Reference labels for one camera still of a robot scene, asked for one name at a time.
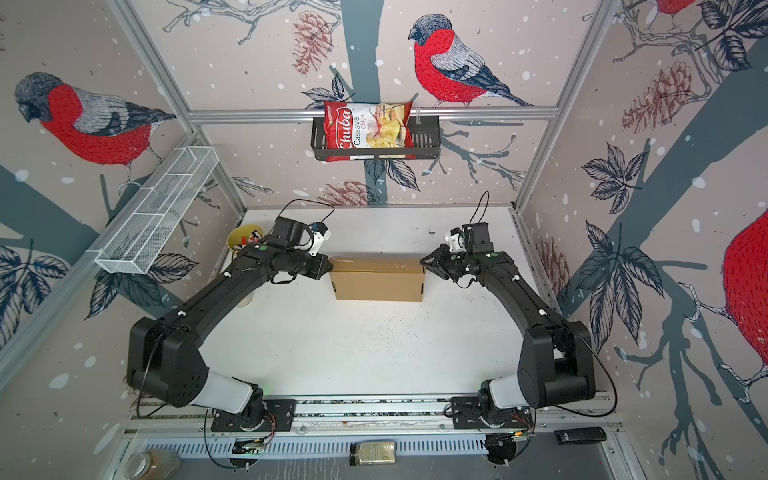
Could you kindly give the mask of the brown cardboard box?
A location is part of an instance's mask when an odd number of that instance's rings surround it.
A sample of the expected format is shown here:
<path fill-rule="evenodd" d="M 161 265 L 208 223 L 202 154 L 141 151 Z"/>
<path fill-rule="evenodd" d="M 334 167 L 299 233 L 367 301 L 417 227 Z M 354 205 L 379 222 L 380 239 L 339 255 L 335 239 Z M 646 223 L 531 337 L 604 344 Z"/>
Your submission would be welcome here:
<path fill-rule="evenodd" d="M 425 269 L 413 257 L 375 255 L 331 259 L 337 300 L 421 302 Z"/>

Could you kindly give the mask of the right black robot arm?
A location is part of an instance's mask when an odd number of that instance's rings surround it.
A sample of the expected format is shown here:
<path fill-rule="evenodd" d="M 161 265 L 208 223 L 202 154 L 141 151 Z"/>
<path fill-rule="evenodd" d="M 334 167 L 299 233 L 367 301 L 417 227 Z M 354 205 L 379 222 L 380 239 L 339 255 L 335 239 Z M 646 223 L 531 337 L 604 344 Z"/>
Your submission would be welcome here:
<path fill-rule="evenodd" d="M 522 335 L 516 373 L 486 381 L 480 395 L 496 409 L 517 400 L 533 408 L 592 399 L 596 377 L 587 327 L 567 321 L 524 279 L 513 258 L 494 249 L 486 222 L 452 229 L 446 241 L 420 260 L 443 280 L 464 276 L 501 303 Z"/>

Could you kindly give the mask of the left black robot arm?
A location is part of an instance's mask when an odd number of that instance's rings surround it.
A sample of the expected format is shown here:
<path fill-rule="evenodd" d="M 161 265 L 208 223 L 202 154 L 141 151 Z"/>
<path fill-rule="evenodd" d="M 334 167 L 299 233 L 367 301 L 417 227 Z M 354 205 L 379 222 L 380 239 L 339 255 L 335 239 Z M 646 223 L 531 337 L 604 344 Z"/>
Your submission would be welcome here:
<path fill-rule="evenodd" d="M 180 307 L 137 321 L 129 335 L 128 385 L 176 408 L 192 404 L 259 424 L 266 416 L 263 390 L 210 370 L 200 347 L 241 301 L 278 274 L 318 280 L 331 272 L 332 263 L 319 252 L 328 235 L 322 222 L 279 216 L 269 234 L 237 251 L 229 266 Z"/>

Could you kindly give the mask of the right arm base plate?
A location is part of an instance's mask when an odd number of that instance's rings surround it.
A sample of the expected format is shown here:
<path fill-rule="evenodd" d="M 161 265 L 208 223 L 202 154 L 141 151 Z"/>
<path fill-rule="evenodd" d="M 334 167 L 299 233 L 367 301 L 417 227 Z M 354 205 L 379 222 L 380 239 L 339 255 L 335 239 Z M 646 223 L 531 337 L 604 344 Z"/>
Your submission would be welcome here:
<path fill-rule="evenodd" d="M 451 420 L 456 430 L 512 429 L 531 430 L 534 426 L 533 411 L 526 407 L 483 412 L 477 396 L 457 396 L 449 400 L 443 415 Z"/>

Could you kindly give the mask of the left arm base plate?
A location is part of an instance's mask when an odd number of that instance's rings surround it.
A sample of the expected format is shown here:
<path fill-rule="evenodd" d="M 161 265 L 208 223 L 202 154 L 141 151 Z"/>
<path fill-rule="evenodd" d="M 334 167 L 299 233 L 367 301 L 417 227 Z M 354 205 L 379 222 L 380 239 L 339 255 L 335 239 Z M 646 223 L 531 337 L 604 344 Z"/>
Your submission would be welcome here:
<path fill-rule="evenodd" d="M 211 422 L 214 433 L 288 432 L 297 402 L 294 399 L 252 400 L 240 413 L 215 410 Z"/>

